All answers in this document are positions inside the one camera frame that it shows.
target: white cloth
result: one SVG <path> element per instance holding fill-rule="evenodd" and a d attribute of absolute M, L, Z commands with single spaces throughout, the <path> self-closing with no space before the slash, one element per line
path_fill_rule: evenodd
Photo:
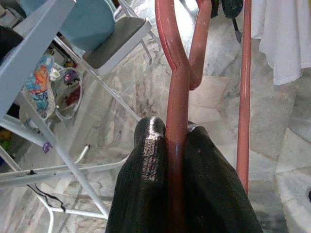
<path fill-rule="evenodd" d="M 311 14 L 308 0 L 252 0 L 252 38 L 274 70 L 274 84 L 300 77 L 311 67 Z"/>

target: marble floor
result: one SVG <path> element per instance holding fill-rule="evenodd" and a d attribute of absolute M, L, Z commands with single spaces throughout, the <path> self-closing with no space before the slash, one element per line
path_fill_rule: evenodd
<path fill-rule="evenodd" d="M 154 0 L 133 0 L 135 12 L 148 17 L 156 32 Z M 189 53 L 196 10 L 175 1 L 177 23 L 186 53 Z M 242 15 L 237 19 L 242 28 Z M 153 56 L 149 64 L 138 45 L 103 80 L 141 117 L 166 120 L 171 70 L 158 44 L 146 37 Z M 273 70 L 252 40 L 250 183 L 249 198 L 265 233 L 311 232 L 311 72 L 282 86 L 273 85 Z M 213 142 L 235 166 L 242 50 L 233 25 L 220 8 L 210 22 L 205 68 L 201 85 L 190 93 L 189 120 L 203 125 Z M 83 163 L 105 164 L 125 158 L 133 148 L 136 120 L 100 84 L 86 76 L 84 97 L 76 118 L 54 133 L 76 159 L 84 145 L 91 145 Z M 26 143 L 15 151 L 24 169 L 62 164 L 54 150 Z M 109 208 L 118 169 L 87 174 L 90 184 Z M 71 177 L 39 184 L 45 192 L 72 209 L 97 211 L 96 206 Z M 49 215 L 26 187 L 0 189 L 0 232 L 46 232 Z M 55 233 L 99 233 L 106 221 L 55 213 Z"/>

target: red metal pole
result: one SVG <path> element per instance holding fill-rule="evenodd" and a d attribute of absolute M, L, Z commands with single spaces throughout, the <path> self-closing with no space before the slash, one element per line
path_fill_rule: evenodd
<path fill-rule="evenodd" d="M 237 172 L 248 193 L 249 117 L 251 82 L 251 16 L 252 0 L 244 1 L 241 92 L 238 128 Z"/>
<path fill-rule="evenodd" d="M 202 80 L 211 1 L 197 0 L 199 12 L 188 60 L 177 27 L 174 1 L 156 0 L 155 16 L 160 41 L 172 69 L 169 92 L 166 145 L 169 162 L 169 229 L 186 231 L 183 207 L 182 156 L 187 137 L 189 89 L 194 90 Z"/>

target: blue object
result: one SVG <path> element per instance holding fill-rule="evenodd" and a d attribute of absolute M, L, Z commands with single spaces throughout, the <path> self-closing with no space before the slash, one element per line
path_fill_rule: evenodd
<path fill-rule="evenodd" d="M 20 0 L 20 6 L 29 16 L 46 1 Z M 113 13 L 105 0 L 77 0 L 59 31 L 76 47 L 93 51 L 110 36 L 114 28 Z"/>

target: red tubular handle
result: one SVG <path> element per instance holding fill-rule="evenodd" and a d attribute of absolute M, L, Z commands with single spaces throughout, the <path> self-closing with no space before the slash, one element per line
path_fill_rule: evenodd
<path fill-rule="evenodd" d="M 244 1 L 244 25 L 242 45 L 241 92 L 238 127 L 237 172 L 248 193 L 249 116 L 251 83 L 251 18 L 252 1 Z"/>
<path fill-rule="evenodd" d="M 211 1 L 197 0 L 199 12 L 189 60 L 175 17 L 173 0 L 155 0 L 156 24 L 165 56 L 172 69 L 169 92 L 166 145 L 169 160 L 169 232 L 184 232 L 182 156 L 187 137 L 189 90 L 202 80 Z"/>

